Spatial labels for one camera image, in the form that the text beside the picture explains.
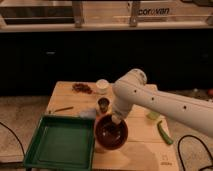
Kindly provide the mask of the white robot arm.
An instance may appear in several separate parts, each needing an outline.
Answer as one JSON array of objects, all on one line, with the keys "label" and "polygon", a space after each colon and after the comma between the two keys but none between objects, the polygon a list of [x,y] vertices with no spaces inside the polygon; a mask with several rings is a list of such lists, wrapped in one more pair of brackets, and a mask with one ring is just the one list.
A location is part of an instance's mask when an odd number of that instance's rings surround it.
[{"label": "white robot arm", "polygon": [[213,103],[186,96],[151,90],[146,74],[132,69],[112,85],[112,121],[120,123],[134,105],[145,107],[213,138]]}]

